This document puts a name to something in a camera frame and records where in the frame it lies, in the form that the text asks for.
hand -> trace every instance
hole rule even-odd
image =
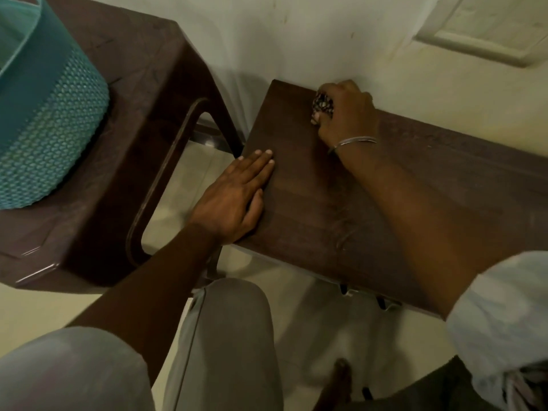
[[[238,157],[207,188],[188,224],[201,225],[214,234],[221,245],[237,241],[256,227],[264,209],[261,187],[273,171],[270,150],[264,153],[257,150],[246,159]]]
[[[314,115],[320,125],[319,137],[328,147],[334,147],[347,138],[377,136],[379,117],[370,93],[360,92],[352,80],[324,84],[319,91],[333,100],[333,118],[323,112]]]

white shirt sleeve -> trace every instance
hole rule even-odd
[[[478,275],[447,327],[483,399],[509,411],[544,409],[548,252],[512,256]]]
[[[53,331],[0,358],[1,410],[154,411],[146,363],[99,329]]]

teal basket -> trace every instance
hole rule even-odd
[[[108,106],[108,87],[45,0],[0,0],[0,209],[65,178]]]

basket mesh pattern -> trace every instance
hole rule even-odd
[[[107,105],[106,82],[74,47],[48,99],[0,156],[0,209],[49,194],[85,149]]]

foot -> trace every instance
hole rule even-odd
[[[313,411],[333,411],[338,405],[350,402],[351,393],[352,368],[346,359],[337,359]]]

